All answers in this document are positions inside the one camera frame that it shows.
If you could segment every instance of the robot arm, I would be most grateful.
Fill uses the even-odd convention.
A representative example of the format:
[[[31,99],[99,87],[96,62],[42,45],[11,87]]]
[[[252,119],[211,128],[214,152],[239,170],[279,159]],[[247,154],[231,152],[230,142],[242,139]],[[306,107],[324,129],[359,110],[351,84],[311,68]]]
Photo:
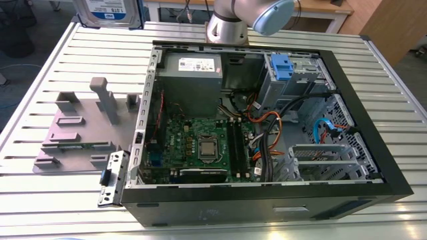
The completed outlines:
[[[216,0],[207,26],[212,43],[242,45],[248,26],[264,36],[276,33],[290,21],[294,0]]]

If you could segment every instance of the hard drive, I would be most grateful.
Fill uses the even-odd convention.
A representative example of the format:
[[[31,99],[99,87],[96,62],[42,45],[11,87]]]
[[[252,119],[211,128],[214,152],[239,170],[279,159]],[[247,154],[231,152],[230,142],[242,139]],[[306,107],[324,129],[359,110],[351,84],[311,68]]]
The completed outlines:
[[[143,0],[74,0],[86,28],[144,28]]]

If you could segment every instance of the ram slot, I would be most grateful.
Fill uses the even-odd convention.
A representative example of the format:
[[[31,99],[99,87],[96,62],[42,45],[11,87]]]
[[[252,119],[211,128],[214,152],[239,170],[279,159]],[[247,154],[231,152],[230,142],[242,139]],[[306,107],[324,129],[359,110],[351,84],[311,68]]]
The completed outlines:
[[[234,125],[234,144],[236,150],[238,170],[240,177],[246,177],[248,173],[248,162],[246,155],[244,136],[242,132],[242,125],[236,123]]]
[[[231,175],[236,176],[239,173],[238,151],[235,146],[235,124],[227,122],[227,143],[228,143],[228,156],[230,156],[230,169]]]

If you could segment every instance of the slotted metal table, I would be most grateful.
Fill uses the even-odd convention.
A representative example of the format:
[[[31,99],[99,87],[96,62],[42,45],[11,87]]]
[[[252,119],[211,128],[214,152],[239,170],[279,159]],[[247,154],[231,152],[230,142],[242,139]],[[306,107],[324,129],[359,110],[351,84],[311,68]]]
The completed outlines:
[[[99,172],[33,174],[60,91],[95,98],[142,93],[152,40],[204,42],[204,25],[148,22],[146,30],[71,23],[0,135],[0,236],[80,239],[427,239],[427,114],[370,41],[359,36],[248,32],[251,45],[331,50],[415,194],[326,221],[144,228],[124,208],[98,208]]]

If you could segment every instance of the power supply label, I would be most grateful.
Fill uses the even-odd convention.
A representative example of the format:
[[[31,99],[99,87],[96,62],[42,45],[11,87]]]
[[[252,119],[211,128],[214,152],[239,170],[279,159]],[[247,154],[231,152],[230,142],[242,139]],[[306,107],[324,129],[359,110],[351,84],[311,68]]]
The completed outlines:
[[[215,61],[211,58],[180,58],[179,71],[215,72]]]
[[[86,3],[88,10],[99,19],[120,20],[127,15],[124,0],[86,0]]]

